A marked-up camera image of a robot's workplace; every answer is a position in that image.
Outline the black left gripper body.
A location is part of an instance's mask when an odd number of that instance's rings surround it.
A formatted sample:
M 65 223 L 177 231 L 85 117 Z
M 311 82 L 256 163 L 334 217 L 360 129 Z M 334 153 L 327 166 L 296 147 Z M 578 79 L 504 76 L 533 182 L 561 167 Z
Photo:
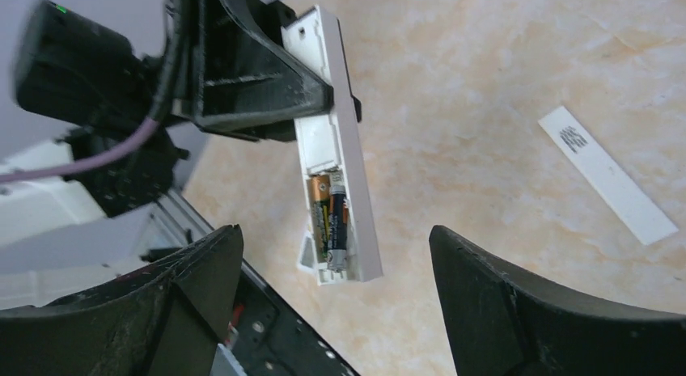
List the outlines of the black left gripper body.
M 166 50 L 176 53 L 178 68 L 175 83 L 167 97 L 167 114 L 161 119 L 160 128 L 165 130 L 187 125 L 209 133 L 196 126 L 193 121 L 193 97 L 197 88 L 194 57 L 198 44 L 198 0 L 167 0 L 166 6 L 171 17 L 171 34 L 168 37 L 170 46 Z M 286 120 L 214 135 L 247 142 L 292 142 L 295 140 L 295 127 L 294 120 Z

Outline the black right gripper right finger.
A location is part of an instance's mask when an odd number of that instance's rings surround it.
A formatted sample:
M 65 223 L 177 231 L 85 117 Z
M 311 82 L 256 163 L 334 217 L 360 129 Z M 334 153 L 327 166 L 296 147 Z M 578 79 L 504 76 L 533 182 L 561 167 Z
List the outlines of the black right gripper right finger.
M 458 374 L 684 374 L 683 315 L 557 284 L 445 226 L 429 244 Z

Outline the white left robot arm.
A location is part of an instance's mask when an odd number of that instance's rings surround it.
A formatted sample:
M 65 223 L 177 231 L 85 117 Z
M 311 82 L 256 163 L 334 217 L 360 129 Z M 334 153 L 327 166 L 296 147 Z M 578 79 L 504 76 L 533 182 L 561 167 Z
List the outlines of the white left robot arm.
M 158 201 L 188 157 L 168 130 L 292 142 L 334 90 L 286 50 L 296 14 L 279 1 L 165 0 L 161 55 L 137 57 L 118 32 L 37 0 L 13 70 L 15 102 L 71 123 L 1 162 L 1 243 Z

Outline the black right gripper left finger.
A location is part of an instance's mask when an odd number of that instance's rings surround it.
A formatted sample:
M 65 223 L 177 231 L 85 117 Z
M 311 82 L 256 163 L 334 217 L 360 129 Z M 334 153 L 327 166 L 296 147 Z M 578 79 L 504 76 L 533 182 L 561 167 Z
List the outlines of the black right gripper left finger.
M 154 263 L 1 313 L 4 375 L 207 375 L 228 335 L 243 234 L 223 226 Z

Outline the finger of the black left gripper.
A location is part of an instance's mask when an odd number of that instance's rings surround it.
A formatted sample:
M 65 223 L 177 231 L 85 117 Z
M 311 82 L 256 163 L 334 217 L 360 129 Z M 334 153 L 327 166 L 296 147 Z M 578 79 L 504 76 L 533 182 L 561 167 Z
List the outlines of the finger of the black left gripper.
M 296 19 L 278 0 L 198 0 L 196 126 L 228 134 L 332 108 L 332 87 L 285 49 Z

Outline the white remote battery cover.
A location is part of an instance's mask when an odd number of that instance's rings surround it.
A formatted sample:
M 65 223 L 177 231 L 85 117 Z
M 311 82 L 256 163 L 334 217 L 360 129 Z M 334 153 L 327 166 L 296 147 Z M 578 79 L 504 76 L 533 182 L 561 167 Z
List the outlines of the white remote battery cover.
M 642 245 L 678 232 L 677 225 L 567 108 L 554 109 L 538 124 Z

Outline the white remote control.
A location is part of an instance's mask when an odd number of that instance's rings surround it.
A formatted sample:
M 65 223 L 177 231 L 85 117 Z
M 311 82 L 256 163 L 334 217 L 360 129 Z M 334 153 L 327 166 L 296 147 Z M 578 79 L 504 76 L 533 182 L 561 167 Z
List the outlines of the white remote control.
M 318 285 L 379 278 L 383 270 L 340 21 L 316 5 L 284 28 L 282 36 L 286 51 L 333 88 L 330 111 L 294 122 L 307 206 L 307 228 L 297 265 L 312 274 Z M 327 259 L 319 262 L 316 254 L 307 184 L 312 176 L 322 174 L 329 175 L 331 187 L 342 185 L 346 191 L 347 269 L 340 272 L 329 270 Z

